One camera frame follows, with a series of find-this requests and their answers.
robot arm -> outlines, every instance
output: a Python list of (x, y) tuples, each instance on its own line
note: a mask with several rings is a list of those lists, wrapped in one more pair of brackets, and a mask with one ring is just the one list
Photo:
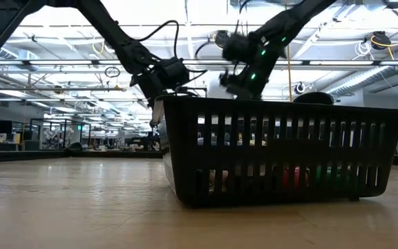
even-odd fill
[(44, 6), (78, 9), (115, 50), (125, 70), (133, 75), (131, 86), (140, 86), (150, 107), (167, 89), (189, 82), (189, 71), (182, 59), (160, 59), (150, 53), (122, 31), (100, 0), (0, 0), (0, 48), (27, 15)]
[(279, 57), (285, 55), (285, 47), (298, 35), (311, 18), (328, 8), (336, 0), (304, 0), (294, 8), (280, 12), (247, 37), (237, 33), (230, 37), (222, 51), (228, 61), (244, 62), (245, 68), (238, 75), (220, 76), (220, 84), (238, 99), (261, 99)]

green object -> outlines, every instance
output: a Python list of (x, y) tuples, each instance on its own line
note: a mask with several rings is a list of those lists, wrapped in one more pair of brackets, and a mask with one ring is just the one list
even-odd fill
[[(337, 175), (336, 175), (336, 182), (335, 182), (335, 186), (336, 187), (340, 187), (341, 186), (341, 181), (342, 181), (341, 172), (342, 172), (342, 168), (338, 167), (337, 168)], [(351, 173), (352, 173), (351, 170), (348, 169), (348, 172), (346, 173), (345, 185), (342, 186), (342, 188), (350, 186)], [(317, 169), (316, 169), (316, 184), (317, 185), (321, 184), (321, 176), (322, 176), (322, 167), (317, 167)], [(325, 184), (329, 185), (330, 181), (331, 181), (331, 167), (328, 167), (327, 170), (326, 170)]]

red object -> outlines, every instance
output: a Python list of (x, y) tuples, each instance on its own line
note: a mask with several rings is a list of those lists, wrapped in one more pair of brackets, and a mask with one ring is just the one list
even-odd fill
[[(294, 170), (294, 187), (299, 186), (299, 176), (301, 174), (301, 168), (296, 167)], [(288, 186), (288, 178), (290, 177), (290, 169), (285, 168), (283, 170), (283, 187)], [(308, 185), (308, 173), (305, 171), (305, 186)]]

wooden floor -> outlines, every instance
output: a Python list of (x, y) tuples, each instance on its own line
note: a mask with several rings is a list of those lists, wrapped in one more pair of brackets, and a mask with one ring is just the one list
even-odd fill
[(358, 203), (188, 210), (161, 160), (0, 163), (0, 248), (398, 249), (398, 167)]

black plastic basket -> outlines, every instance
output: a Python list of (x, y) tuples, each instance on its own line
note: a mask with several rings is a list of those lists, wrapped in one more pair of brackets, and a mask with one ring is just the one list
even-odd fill
[(398, 139), (398, 110), (322, 104), (163, 96), (153, 121), (187, 205), (379, 196)]

